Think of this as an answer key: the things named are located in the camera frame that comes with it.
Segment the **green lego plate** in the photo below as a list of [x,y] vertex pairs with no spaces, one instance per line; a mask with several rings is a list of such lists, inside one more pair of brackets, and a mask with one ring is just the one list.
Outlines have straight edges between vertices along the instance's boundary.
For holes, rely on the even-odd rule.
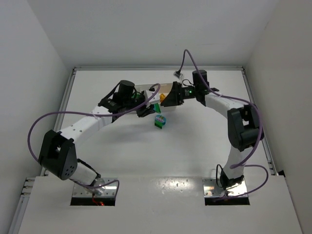
[[158,103],[154,104],[154,110],[156,113],[161,114],[160,105]]

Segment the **teal frog lily lego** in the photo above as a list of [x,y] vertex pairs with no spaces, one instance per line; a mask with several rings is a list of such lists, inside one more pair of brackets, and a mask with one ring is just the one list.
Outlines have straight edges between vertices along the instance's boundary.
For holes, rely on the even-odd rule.
[[155,123],[158,125],[165,125],[166,124],[166,117],[163,115],[156,115]]

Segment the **green curved lego brick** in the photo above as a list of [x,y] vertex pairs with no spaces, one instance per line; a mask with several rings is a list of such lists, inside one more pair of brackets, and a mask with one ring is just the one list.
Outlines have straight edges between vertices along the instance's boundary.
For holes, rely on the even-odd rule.
[[166,124],[166,122],[164,122],[164,121],[158,121],[158,120],[154,121],[154,125],[160,129],[162,129],[165,124]]

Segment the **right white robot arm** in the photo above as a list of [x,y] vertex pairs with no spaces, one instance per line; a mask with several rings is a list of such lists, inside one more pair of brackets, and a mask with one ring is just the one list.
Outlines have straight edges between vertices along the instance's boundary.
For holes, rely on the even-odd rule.
[[180,82],[173,82],[161,106],[179,106],[184,100],[195,98],[203,106],[215,110],[226,118],[231,149],[219,177],[219,186],[225,190],[242,182],[246,161],[263,139],[258,112],[251,103],[244,105],[241,100],[217,95],[218,89],[209,85],[207,71],[193,71],[192,76],[193,83],[189,86],[184,87]]

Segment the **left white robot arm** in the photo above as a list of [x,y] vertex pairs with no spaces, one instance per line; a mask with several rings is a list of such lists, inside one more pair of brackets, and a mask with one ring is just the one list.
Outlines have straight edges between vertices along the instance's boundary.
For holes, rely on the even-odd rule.
[[77,147],[130,112],[135,111],[139,117],[154,113],[154,104],[159,103],[159,90],[157,83],[138,92],[134,83],[121,80],[91,112],[82,113],[79,121],[44,135],[39,164],[59,179],[69,179],[89,190],[107,186],[95,169],[77,157]]

